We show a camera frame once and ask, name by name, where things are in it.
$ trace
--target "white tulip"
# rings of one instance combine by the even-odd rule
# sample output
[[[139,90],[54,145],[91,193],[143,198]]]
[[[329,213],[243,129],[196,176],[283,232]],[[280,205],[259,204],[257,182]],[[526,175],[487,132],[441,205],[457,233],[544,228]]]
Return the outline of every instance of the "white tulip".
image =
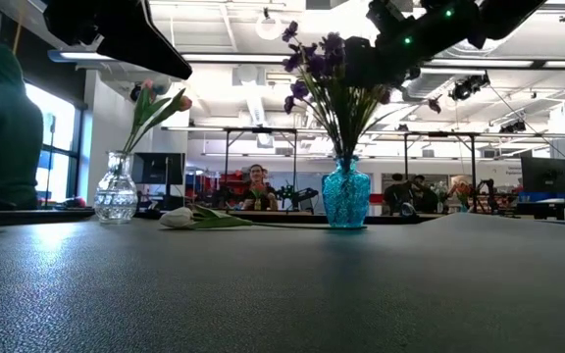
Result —
[[[161,225],[165,227],[182,228],[193,223],[193,213],[186,207],[180,207],[161,217]]]

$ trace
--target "blue vase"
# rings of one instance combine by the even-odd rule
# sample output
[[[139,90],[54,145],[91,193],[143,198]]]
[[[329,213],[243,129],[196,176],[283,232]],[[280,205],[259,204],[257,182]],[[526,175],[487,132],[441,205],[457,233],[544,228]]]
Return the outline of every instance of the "blue vase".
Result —
[[[370,177],[356,171],[356,156],[337,158],[334,172],[322,179],[324,208],[331,227],[361,227],[370,208]]]

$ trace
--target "vase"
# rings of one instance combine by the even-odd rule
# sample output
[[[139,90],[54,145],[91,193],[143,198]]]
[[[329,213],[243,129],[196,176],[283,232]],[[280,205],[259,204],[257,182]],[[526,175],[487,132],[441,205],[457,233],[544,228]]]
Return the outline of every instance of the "vase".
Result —
[[[357,172],[358,158],[336,159],[334,172],[322,180],[324,208],[331,227],[361,227],[370,209],[370,177]]]
[[[129,223],[136,213],[136,185],[130,176],[131,155],[108,153],[108,172],[97,184],[95,214],[102,224]]]

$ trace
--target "computer screen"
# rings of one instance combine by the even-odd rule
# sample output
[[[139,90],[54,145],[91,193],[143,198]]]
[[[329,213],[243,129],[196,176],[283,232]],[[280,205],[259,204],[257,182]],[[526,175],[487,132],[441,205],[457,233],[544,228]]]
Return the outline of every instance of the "computer screen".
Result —
[[[169,162],[169,184],[182,185],[184,153],[135,153],[132,164],[134,183],[165,184]]]
[[[522,157],[525,192],[565,192],[565,160]]]

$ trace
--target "green hoodie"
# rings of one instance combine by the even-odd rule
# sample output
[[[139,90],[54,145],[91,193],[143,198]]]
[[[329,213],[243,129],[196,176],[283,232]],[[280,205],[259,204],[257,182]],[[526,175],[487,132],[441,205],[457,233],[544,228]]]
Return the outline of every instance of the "green hoodie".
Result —
[[[0,200],[18,210],[36,208],[42,140],[42,113],[26,96],[21,65],[0,45]]]

